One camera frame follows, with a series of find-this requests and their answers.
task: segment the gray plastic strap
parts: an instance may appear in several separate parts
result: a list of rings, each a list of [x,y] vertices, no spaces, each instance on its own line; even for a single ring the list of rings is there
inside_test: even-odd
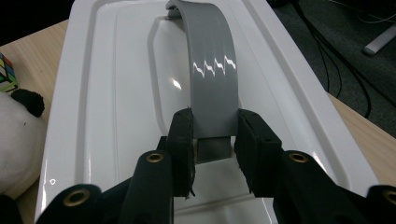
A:
[[[233,38],[212,4],[171,0],[168,17],[182,17],[190,60],[194,138],[236,135],[238,81]]]

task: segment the white plush toy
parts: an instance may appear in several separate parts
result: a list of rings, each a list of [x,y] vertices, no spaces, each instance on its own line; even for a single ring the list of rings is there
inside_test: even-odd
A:
[[[0,92],[0,194],[15,199],[39,177],[47,132],[43,111],[38,93]]]

